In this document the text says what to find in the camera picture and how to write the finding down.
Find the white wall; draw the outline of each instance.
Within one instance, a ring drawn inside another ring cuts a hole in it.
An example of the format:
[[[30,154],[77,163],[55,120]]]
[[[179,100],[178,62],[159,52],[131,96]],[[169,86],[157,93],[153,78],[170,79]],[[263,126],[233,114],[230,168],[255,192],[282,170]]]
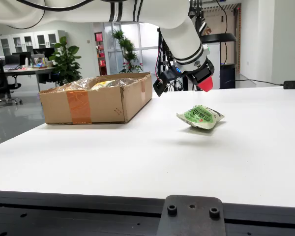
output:
[[[274,4],[275,0],[259,0],[256,79],[268,82],[272,80]],[[255,83],[258,87],[270,86],[266,83]]]
[[[104,24],[102,22],[93,23],[93,32],[104,32]]]
[[[244,0],[241,25],[240,73],[276,84],[295,80],[295,0]]]
[[[77,62],[80,63],[82,68],[80,70],[81,75],[84,78],[99,75],[93,23],[54,21],[25,30],[12,29],[8,26],[0,25],[0,35],[44,30],[64,30],[66,32],[68,45],[80,47],[77,55],[82,58],[78,59]],[[22,84],[19,90],[38,90],[35,76],[32,76],[31,79],[28,76],[20,76],[18,77],[18,83]],[[47,89],[53,86],[54,84],[41,84],[41,89]]]
[[[258,8],[258,0],[242,1],[240,73],[249,79],[257,78]]]
[[[295,80],[295,0],[275,0],[272,81]]]

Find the green plant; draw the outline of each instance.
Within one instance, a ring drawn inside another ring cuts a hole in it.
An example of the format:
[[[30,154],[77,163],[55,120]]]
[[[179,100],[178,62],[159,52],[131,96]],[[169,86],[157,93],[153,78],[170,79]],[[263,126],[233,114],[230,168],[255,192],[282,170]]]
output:
[[[134,63],[138,61],[138,55],[134,52],[134,45],[133,43],[124,36],[122,30],[114,30],[113,31],[113,38],[116,39],[120,45],[121,52],[123,58],[127,61],[123,63],[122,70],[119,73],[128,73],[133,72],[141,72],[143,64],[135,65]]]
[[[75,56],[79,47],[68,47],[66,37],[61,37],[60,43],[55,44],[55,50],[49,60],[55,60],[57,63],[54,70],[59,73],[57,83],[63,85],[80,79],[81,73],[78,71],[78,69],[81,69],[80,64],[75,61],[75,59],[81,58],[81,56]]]

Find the green snack packet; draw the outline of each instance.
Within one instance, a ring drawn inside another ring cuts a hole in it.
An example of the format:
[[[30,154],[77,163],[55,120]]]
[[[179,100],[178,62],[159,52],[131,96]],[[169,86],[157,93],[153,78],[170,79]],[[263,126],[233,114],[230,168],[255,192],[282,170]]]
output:
[[[201,129],[212,129],[217,122],[224,118],[219,112],[201,105],[194,106],[184,114],[177,114],[177,117],[185,123]]]

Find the open cardboard box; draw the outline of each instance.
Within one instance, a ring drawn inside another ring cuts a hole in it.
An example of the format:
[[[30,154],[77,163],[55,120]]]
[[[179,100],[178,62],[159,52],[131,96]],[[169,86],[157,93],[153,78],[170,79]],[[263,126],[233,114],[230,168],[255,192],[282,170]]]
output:
[[[136,82],[90,90],[95,84],[120,78]],[[74,82],[40,92],[47,124],[127,123],[152,98],[150,73],[124,73],[83,79],[84,87],[72,90]]]

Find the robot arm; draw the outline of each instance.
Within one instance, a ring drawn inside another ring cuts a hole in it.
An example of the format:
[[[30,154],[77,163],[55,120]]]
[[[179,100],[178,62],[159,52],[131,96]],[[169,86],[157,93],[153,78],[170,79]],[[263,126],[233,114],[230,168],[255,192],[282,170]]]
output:
[[[182,76],[187,76],[205,91],[212,89],[210,76],[214,73],[214,66],[207,59],[209,49],[202,45],[188,12],[188,0],[0,0],[0,24],[16,28],[55,20],[134,21],[159,26],[177,62],[169,71],[162,72],[155,82],[154,89],[159,96],[166,89],[167,82]]]

